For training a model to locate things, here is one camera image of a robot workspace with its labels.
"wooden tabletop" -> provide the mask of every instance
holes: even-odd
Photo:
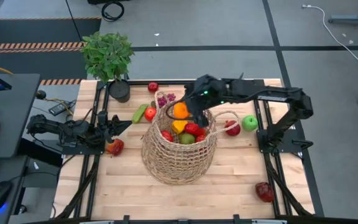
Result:
[[[280,79],[265,79],[266,85],[281,86]],[[160,85],[160,90],[174,93],[177,98],[184,95],[183,85]],[[74,119],[82,119],[93,106],[96,81],[82,81],[76,103]],[[98,109],[102,108],[104,93]],[[127,103],[109,99],[109,119],[116,114],[120,120],[131,120],[141,104],[154,98],[147,86],[131,86],[131,98]],[[243,118],[255,115],[253,102],[223,104],[212,108],[216,114],[233,110]],[[270,103],[273,122],[277,122],[287,111],[287,104]],[[217,118],[217,128],[222,128],[232,115]],[[255,132],[244,130],[236,136],[222,133],[218,136],[218,147],[214,160],[206,175],[185,186],[169,186],[156,181],[146,170],[140,156],[142,136],[150,123],[142,118],[132,124],[119,138],[125,147],[120,156],[101,156],[92,212],[92,220],[122,220],[130,215],[131,220],[172,219],[232,219],[233,214],[241,218],[273,218],[271,203],[263,203],[255,193],[255,184],[268,182],[263,155],[259,152]],[[302,161],[293,154],[281,154],[285,180],[298,201],[311,213],[314,212]],[[83,156],[76,156],[60,173],[55,196],[57,214],[69,203],[78,188]],[[278,187],[279,205],[285,213]],[[81,214],[85,215],[88,192],[83,198]]]

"black mat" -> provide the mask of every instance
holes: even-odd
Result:
[[[0,67],[13,73],[39,73],[43,80],[86,79],[81,52],[2,53]]]
[[[94,34],[101,19],[75,19],[81,36]],[[71,19],[0,20],[0,43],[79,42]]]

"wicker basket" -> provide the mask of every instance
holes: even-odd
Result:
[[[161,91],[155,93],[155,102]],[[175,101],[167,103],[162,108],[157,108],[151,127],[147,130],[142,144],[142,160],[150,174],[158,181],[168,185],[190,184],[202,177],[212,163],[216,148],[217,135],[220,132],[233,128],[236,124],[224,129],[216,130],[215,117],[224,113],[232,113],[237,122],[238,115],[233,111],[225,111],[213,116],[210,110],[205,110],[209,126],[205,128],[207,137],[204,141],[184,145],[179,144],[179,136],[172,131],[172,119],[166,114],[166,110]],[[173,107],[169,108],[168,113],[173,116]],[[167,141],[161,131],[169,131],[173,142]]]

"purple grapes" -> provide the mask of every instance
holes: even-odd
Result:
[[[175,94],[173,94],[173,93],[169,93],[167,95],[167,97],[170,102],[174,101],[176,98]],[[164,105],[166,105],[168,103],[167,99],[165,99],[164,97],[158,97],[157,101],[158,101],[157,103],[158,103],[159,108],[163,107]]]

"potted plant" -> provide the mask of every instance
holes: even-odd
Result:
[[[105,83],[113,79],[108,86],[109,94],[120,103],[127,102],[131,96],[130,87],[121,75],[128,73],[130,56],[134,54],[128,37],[120,34],[99,35],[96,32],[83,39],[86,72]]]

